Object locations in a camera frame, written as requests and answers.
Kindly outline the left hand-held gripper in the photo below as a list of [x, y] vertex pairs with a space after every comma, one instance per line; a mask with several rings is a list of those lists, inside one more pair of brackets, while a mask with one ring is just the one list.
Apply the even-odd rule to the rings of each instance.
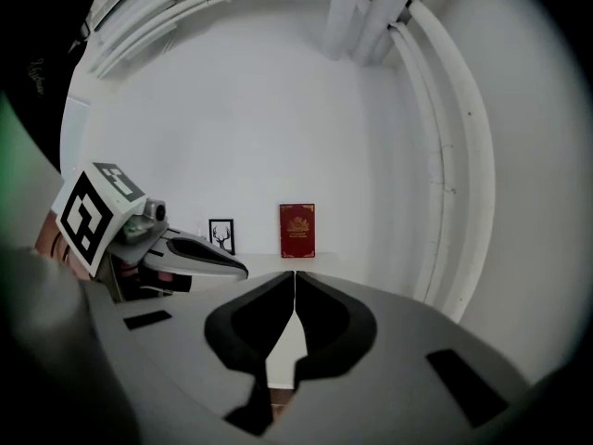
[[115, 163], [84, 163], [58, 200], [63, 256], [73, 255], [116, 302], [187, 293], [188, 275], [248, 278], [241, 261], [206, 237], [169, 228], [166, 203]]

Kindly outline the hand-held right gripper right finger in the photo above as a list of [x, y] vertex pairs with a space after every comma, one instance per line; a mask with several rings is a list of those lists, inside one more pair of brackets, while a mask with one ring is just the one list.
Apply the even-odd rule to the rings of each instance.
[[296, 274], [308, 353], [277, 424], [287, 444], [443, 444], [469, 436], [528, 390], [519, 371], [419, 301]]

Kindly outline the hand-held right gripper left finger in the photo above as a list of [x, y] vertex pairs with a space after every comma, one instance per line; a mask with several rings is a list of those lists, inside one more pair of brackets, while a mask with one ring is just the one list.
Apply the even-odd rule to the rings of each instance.
[[83, 292], [149, 443], [283, 443], [266, 361], [294, 311], [292, 272], [161, 299]]

